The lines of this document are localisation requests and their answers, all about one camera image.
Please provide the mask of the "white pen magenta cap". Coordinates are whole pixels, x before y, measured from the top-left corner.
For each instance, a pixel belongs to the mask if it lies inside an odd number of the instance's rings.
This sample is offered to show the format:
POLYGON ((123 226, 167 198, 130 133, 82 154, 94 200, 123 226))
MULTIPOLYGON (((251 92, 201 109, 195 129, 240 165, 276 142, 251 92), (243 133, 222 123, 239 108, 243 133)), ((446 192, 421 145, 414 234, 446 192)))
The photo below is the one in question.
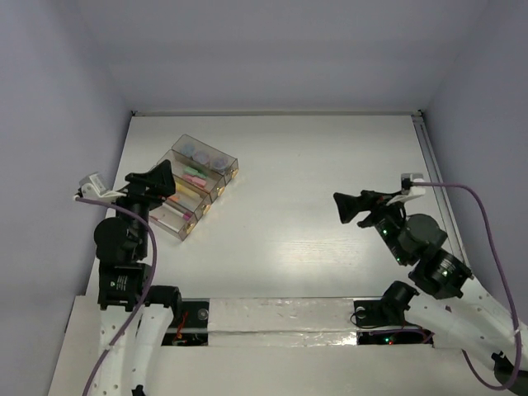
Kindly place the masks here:
POLYGON ((164 204, 163 208, 165 210, 170 211, 174 215, 176 215, 176 216, 178 216, 178 217, 180 217, 180 218, 182 218, 184 220, 188 220, 191 217, 187 212, 182 212, 179 209, 176 209, 176 208, 174 208, 174 207, 172 207, 170 205, 167 205, 167 204, 164 204))

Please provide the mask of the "green highlighter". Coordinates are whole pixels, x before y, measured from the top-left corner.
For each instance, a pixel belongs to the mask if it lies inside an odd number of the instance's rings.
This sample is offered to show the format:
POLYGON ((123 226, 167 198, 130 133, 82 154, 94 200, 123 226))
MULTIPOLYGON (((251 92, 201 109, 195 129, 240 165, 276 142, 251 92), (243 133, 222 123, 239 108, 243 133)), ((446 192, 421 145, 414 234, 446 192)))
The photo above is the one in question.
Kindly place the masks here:
POLYGON ((194 169, 193 167, 185 167, 184 173, 189 174, 196 177, 202 177, 205 178, 205 174, 197 169, 194 169))

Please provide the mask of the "pink highlighter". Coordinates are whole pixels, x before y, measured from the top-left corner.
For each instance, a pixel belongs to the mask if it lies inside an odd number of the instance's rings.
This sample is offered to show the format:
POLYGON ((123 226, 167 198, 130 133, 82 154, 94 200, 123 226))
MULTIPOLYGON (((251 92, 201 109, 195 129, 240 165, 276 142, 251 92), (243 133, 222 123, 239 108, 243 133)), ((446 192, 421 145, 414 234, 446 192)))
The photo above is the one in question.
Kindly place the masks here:
POLYGON ((188 181, 191 181, 191 182, 195 182, 195 181, 200 181, 201 179, 199 177, 195 177, 195 176, 192 176, 192 175, 189 175, 189 174, 184 174, 182 175, 182 177, 188 181))

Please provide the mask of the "blue glitter jar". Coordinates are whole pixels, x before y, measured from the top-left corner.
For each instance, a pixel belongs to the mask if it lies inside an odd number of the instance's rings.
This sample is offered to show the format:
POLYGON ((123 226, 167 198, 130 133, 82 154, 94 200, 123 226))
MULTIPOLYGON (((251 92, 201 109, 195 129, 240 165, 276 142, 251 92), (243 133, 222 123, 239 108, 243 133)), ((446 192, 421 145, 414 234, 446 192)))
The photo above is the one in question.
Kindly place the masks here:
POLYGON ((198 152, 198 148, 196 147, 194 143, 184 143, 179 148, 179 153, 188 158, 192 158, 197 152, 198 152))

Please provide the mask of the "white pen red cap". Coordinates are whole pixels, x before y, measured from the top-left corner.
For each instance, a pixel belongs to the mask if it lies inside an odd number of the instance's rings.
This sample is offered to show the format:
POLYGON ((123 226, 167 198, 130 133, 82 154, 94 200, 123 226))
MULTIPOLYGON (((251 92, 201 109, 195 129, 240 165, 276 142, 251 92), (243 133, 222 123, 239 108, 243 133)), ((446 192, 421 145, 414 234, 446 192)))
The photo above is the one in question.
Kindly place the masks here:
POLYGON ((179 229, 177 227, 175 227, 174 225, 168 223, 165 219, 163 218, 158 218, 158 217, 155 217, 155 216, 152 216, 151 219, 156 222, 157 224, 161 224, 163 227, 165 228, 168 228, 170 229, 171 231, 173 232, 178 232, 179 229))

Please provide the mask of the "yellow highlighter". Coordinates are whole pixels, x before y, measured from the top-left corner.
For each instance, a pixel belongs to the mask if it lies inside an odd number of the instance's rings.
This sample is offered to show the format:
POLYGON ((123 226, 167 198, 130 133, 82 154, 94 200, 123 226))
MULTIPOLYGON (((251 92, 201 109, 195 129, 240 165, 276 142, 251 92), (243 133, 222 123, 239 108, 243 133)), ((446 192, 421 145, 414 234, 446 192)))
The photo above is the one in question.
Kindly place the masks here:
POLYGON ((193 191, 191 188, 184 186, 182 184, 176 184, 176 191, 177 193, 183 194, 185 196, 189 196, 192 199, 200 200, 201 195, 195 191, 193 191))

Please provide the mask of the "clear highlighter orange tip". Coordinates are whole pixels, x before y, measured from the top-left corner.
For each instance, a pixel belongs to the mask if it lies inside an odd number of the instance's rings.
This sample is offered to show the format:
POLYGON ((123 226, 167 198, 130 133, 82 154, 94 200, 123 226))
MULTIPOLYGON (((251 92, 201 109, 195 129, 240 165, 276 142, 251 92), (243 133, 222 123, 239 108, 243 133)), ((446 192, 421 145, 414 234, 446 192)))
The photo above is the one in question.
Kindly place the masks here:
POLYGON ((177 203, 182 205, 182 206, 185 206, 189 210, 194 210, 198 206, 198 203, 196 201, 194 201, 192 199, 187 199, 185 197, 180 197, 177 200, 177 203))

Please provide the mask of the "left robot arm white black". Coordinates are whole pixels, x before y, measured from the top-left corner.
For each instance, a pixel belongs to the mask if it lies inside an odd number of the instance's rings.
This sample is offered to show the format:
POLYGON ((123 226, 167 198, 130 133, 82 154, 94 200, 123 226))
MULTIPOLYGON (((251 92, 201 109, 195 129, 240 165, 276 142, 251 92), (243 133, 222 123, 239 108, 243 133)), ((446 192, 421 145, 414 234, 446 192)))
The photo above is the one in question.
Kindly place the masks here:
POLYGON ((130 173, 123 188, 106 187, 94 173, 74 199, 114 210, 94 230, 100 313, 99 357, 85 395, 148 395, 163 338, 182 318, 176 286, 154 285, 158 246, 149 214, 176 191, 168 160, 130 173))

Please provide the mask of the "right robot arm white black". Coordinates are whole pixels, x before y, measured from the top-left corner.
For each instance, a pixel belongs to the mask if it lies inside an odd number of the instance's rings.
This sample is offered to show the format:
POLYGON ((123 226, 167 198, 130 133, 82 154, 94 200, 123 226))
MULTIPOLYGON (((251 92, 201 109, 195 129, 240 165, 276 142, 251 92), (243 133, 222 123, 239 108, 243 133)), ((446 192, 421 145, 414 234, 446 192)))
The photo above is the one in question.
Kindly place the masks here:
POLYGON ((362 229, 373 228, 400 266, 410 266, 409 282, 394 281, 379 299, 355 303, 351 322, 361 329, 414 325, 443 337, 462 351, 465 361, 478 359, 497 381, 480 383, 494 391, 527 393, 527 326, 514 301, 504 307, 471 269, 443 249, 447 233, 428 214, 407 214, 406 202, 424 196, 430 185, 421 179, 403 182, 400 191, 339 192, 333 199, 342 223, 358 214, 362 229))

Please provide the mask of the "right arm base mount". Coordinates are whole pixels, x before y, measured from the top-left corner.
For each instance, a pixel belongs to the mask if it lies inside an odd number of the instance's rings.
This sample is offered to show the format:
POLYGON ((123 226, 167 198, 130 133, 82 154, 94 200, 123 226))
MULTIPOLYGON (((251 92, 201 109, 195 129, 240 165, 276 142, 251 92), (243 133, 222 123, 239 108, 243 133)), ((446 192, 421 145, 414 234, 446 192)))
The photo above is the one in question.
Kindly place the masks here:
POLYGON ((405 318, 418 292, 396 280, 379 299, 354 302, 350 322, 359 330, 360 345, 432 345, 433 333, 405 318))

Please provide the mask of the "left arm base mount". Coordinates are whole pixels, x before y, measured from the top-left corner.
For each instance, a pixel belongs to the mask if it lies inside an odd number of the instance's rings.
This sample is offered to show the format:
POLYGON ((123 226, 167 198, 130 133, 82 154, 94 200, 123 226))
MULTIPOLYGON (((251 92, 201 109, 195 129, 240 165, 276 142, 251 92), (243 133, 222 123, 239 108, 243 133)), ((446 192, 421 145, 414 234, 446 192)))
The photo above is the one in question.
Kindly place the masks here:
POLYGON ((205 347, 208 345, 210 301, 184 299, 181 315, 174 319, 162 339, 164 347, 205 347))

